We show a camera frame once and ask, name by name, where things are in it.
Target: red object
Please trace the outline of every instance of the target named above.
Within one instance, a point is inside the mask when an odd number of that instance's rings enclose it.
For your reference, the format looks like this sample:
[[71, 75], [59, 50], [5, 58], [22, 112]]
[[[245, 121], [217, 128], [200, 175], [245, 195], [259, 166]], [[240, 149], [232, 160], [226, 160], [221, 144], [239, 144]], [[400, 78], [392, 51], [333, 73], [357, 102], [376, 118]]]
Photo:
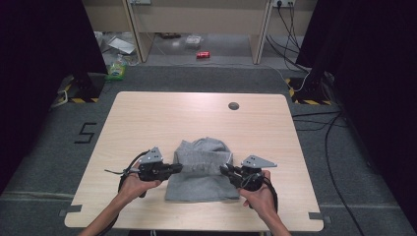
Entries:
[[201, 58], [209, 58], [209, 51], [198, 52], [197, 59], [201, 59]]

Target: gray carpet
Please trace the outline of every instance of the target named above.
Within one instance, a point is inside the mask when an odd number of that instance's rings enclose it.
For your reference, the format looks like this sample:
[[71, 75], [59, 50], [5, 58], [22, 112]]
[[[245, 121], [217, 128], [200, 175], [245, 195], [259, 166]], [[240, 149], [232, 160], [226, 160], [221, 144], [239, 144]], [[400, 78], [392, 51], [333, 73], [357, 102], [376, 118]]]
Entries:
[[[282, 71], [284, 78], [304, 76]], [[75, 235], [61, 209], [71, 204], [112, 102], [119, 91], [198, 91], [282, 93], [293, 115], [337, 111], [339, 107], [294, 104], [279, 74], [272, 69], [197, 67], [130, 67], [121, 82], [106, 83], [98, 103], [68, 103], [51, 110], [31, 153], [26, 156], [0, 198], [0, 235]], [[326, 217], [319, 233], [294, 235], [359, 235], [328, 172], [325, 136], [335, 114], [297, 117], [294, 121], [317, 199]], [[83, 125], [85, 132], [80, 136]], [[384, 180], [367, 164], [352, 130], [338, 119], [328, 135], [328, 159], [334, 181], [365, 235], [416, 235]], [[108, 235], [127, 235], [112, 230]]]

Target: black curtain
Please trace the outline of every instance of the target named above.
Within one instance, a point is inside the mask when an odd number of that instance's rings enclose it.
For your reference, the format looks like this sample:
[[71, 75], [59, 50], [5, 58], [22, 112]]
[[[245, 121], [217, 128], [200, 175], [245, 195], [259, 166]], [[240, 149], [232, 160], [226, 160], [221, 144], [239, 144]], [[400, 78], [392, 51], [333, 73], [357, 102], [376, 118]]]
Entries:
[[371, 162], [417, 231], [417, 15], [412, 1], [319, 0], [297, 62], [333, 73]]
[[106, 68], [81, 0], [1, 1], [0, 30], [3, 191], [35, 142], [62, 80]]

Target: forearm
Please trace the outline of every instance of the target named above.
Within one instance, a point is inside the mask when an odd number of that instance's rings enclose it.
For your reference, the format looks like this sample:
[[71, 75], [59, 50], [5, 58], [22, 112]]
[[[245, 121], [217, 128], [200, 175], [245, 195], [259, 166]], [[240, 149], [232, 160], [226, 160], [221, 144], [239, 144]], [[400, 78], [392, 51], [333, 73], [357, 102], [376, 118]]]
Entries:
[[267, 215], [260, 215], [261, 219], [269, 228], [273, 236], [288, 236], [291, 235], [285, 225], [282, 223], [278, 214], [270, 212]]
[[81, 232], [80, 236], [97, 235], [105, 227], [107, 227], [117, 214], [125, 207], [129, 202], [120, 195], [117, 195], [111, 203], [98, 215], [98, 217]]

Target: power strip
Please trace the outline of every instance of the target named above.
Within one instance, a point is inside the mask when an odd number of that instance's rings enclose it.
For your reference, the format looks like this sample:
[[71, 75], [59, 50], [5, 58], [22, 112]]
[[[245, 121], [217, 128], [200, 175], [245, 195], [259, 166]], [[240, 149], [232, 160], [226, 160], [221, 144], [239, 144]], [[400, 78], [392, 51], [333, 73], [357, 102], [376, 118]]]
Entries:
[[292, 6], [295, 5], [295, 0], [273, 0], [272, 6], [278, 7], [278, 1], [281, 1], [281, 8], [289, 8], [291, 7], [290, 4], [292, 3]]

